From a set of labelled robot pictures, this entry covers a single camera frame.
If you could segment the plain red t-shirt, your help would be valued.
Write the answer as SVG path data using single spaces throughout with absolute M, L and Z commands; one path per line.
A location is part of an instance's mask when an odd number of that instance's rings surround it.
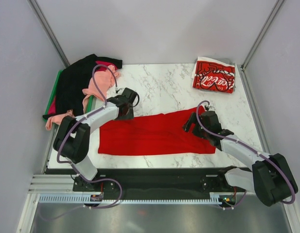
M 118 156 L 213 154 L 215 147 L 183 130 L 195 108 L 167 114 L 113 120 L 100 127 L 100 154 Z

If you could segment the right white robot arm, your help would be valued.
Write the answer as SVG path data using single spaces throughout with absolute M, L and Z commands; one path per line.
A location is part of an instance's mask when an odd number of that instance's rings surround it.
M 218 188 L 228 191 L 233 186 L 253 192 L 266 206 L 277 202 L 292 204 L 298 186 L 286 158 L 277 153 L 259 151 L 240 140 L 232 131 L 223 129 L 215 111 L 194 112 L 183 125 L 185 132 L 208 140 L 218 150 L 232 155 L 246 165 L 248 171 L 229 166 L 217 178 Z

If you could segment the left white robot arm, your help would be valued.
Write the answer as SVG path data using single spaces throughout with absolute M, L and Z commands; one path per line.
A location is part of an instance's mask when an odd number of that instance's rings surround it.
M 64 117 L 53 143 L 57 162 L 69 164 L 79 176 L 77 179 L 82 179 L 90 191 L 99 189 L 98 169 L 88 156 L 90 136 L 110 121 L 133 119 L 133 108 L 139 102 L 136 91 L 124 88 L 121 94 L 108 98 L 100 108 L 78 117 Z

